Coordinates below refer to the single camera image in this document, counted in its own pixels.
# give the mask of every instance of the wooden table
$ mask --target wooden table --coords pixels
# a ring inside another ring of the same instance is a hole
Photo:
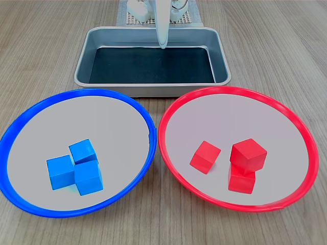
[[[116,1],[0,1],[0,134],[73,82],[86,32],[115,25]],[[159,150],[143,180],[96,213],[48,219],[0,194],[0,244],[327,244],[327,2],[199,1],[220,32],[232,80],[291,108],[320,153],[318,178],[296,204],[239,213],[182,187]],[[138,100],[158,126],[173,99]]]

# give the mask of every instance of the white robot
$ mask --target white robot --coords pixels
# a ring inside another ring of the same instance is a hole
[[[128,0],[127,11],[139,22],[155,19],[158,43],[166,48],[170,20],[177,22],[188,10],[188,0]]]

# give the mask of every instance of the blue cube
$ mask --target blue cube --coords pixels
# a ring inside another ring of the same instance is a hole
[[[75,184],[74,164],[70,155],[49,159],[46,163],[52,190]]]
[[[71,151],[75,164],[98,160],[89,139],[70,145],[69,150]]]
[[[80,195],[103,190],[102,176],[97,160],[75,165],[75,183]]]

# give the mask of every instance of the cube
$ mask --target cube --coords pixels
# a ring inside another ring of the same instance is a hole
[[[219,148],[204,141],[196,150],[190,165],[206,175],[215,164],[220,152]]]
[[[74,164],[70,155],[49,159],[46,163],[52,190],[75,184]]]
[[[253,139],[247,139],[232,146],[230,162],[240,173],[248,175],[264,167],[267,151]]]
[[[69,146],[75,164],[97,160],[96,152],[89,139]]]
[[[255,184],[255,172],[243,175],[231,164],[228,173],[228,190],[251,194]]]
[[[103,190],[98,161],[94,160],[75,165],[75,183],[80,195]]]

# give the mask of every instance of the metal tray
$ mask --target metal tray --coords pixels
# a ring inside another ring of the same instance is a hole
[[[108,82],[90,82],[94,68],[97,50],[103,47],[147,47],[159,48],[155,28],[139,27],[97,27],[91,29],[84,42],[74,75],[74,81],[81,87],[106,88],[124,93],[130,97],[177,97],[201,87],[225,85],[230,81],[230,71],[217,31],[203,27],[170,28],[167,48],[194,47],[207,51],[213,81],[188,81],[180,79],[179,82],[158,83],[153,77],[151,81],[118,81],[113,82],[108,77]],[[178,72],[178,63],[173,72]],[[123,72],[128,72],[129,67],[122,67]]]

